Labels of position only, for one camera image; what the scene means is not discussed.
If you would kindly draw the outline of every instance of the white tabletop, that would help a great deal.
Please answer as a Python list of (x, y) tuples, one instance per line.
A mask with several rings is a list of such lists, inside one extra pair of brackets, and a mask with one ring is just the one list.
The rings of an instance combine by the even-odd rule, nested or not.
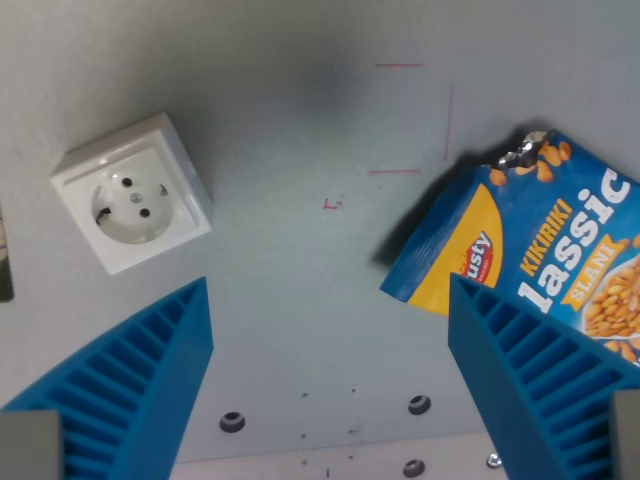
[[(381, 293), (377, 254), (463, 151), (523, 122), (640, 178), (639, 14), (631, 0), (3, 2), (16, 296), (0, 306), (0, 403), (206, 275), (215, 351), (180, 460), (481, 432), (446, 319)], [(378, 65), (407, 63), (422, 66)], [(110, 277), (49, 176), (66, 150), (160, 111), (213, 231)], [(431, 411), (409, 415), (422, 393)], [(224, 434), (234, 410), (247, 426)]]

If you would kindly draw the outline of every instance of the electrical outlet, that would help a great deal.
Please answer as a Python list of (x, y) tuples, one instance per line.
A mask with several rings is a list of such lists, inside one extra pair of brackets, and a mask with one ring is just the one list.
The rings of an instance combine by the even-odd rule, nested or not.
[(211, 230), (209, 197), (164, 113), (67, 153), (51, 183), (110, 274)]

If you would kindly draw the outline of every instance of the blue snack package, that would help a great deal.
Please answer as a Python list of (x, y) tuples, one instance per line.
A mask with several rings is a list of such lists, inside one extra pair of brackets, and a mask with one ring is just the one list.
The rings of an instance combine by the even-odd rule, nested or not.
[(457, 273), (625, 359), (640, 354), (640, 185), (559, 132), (530, 167), (477, 167), (431, 207), (381, 289), (448, 314)]

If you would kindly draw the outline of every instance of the gray block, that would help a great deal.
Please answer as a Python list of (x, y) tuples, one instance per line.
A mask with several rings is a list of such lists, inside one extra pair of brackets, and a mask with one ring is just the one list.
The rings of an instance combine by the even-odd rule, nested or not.
[(609, 439), (615, 480), (640, 478), (640, 390), (613, 394), (609, 416)]
[(0, 413), (0, 478), (62, 480), (63, 440), (58, 412)]

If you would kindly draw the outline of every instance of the red marking line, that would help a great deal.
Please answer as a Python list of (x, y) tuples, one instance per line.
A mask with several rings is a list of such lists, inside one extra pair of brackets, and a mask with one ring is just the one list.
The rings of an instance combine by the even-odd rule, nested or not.
[(329, 199), (324, 199), (324, 205), (322, 206), (323, 210), (337, 210), (342, 206), (342, 202), (336, 202), (335, 205), (329, 205)]
[(396, 68), (411, 68), (411, 67), (423, 67), (422, 63), (376, 63), (376, 67), (396, 67)]
[(412, 168), (410, 170), (371, 170), (369, 175), (385, 175), (389, 173), (415, 173), (420, 175), (422, 172), (419, 168)]
[(447, 114), (447, 136), (444, 144), (444, 161), (449, 160), (449, 145), (451, 144), (451, 125), (453, 124), (453, 100), (455, 98), (453, 83), (449, 86), (449, 113)]

